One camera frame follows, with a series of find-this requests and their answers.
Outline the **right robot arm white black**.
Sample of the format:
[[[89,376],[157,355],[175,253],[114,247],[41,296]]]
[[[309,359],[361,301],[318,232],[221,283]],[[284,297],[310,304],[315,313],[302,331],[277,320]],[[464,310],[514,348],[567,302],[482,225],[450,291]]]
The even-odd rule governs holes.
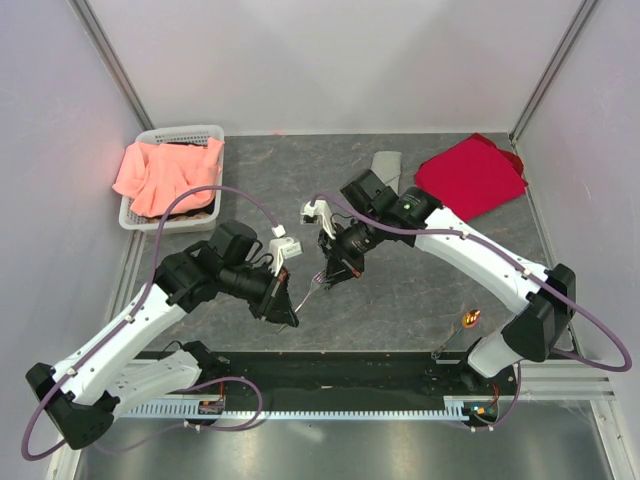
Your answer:
[[[465,391],[483,392],[517,361],[541,363],[549,357],[574,316],[567,304],[576,298],[572,269],[522,258],[471,228],[426,191],[410,187],[397,194],[370,169],[345,184],[341,193],[352,216],[348,226],[333,221],[326,199],[314,199],[301,209],[303,221],[322,226],[318,244],[327,261],[327,287],[360,277],[366,253],[385,241],[399,241],[465,273],[515,315],[468,350],[457,371]]]

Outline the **silver spoon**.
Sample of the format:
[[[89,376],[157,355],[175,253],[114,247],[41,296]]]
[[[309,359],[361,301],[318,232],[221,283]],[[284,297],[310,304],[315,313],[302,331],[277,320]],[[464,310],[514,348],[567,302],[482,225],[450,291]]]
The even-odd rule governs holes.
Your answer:
[[[453,330],[446,337],[446,339],[443,340],[440,345],[431,352],[431,358],[433,360],[438,360],[456,336],[458,336],[465,330],[469,330],[475,327],[475,325],[479,322],[480,315],[481,311],[479,309],[473,309],[466,312],[462,316],[461,320],[453,326]]]

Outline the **grey cloth napkin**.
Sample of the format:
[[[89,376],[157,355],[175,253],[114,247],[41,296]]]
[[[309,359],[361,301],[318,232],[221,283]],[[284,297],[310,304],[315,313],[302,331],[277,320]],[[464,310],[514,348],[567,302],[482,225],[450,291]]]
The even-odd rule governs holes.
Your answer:
[[[371,170],[386,185],[399,193],[402,154],[397,151],[378,151],[373,155]]]

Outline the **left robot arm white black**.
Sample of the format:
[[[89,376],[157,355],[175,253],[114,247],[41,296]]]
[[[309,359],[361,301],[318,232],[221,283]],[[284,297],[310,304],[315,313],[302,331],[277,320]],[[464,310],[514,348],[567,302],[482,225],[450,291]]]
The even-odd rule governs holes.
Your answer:
[[[249,226],[222,223],[209,239],[165,257],[131,304],[77,352],[27,372],[36,411],[48,415],[64,444],[83,449],[117,418],[165,394],[215,389],[223,367],[199,341],[130,373],[124,369],[160,333],[218,294],[246,301],[256,319],[298,326],[284,262],[301,254],[301,244],[273,239],[266,261],[256,263],[249,254],[258,242]]]

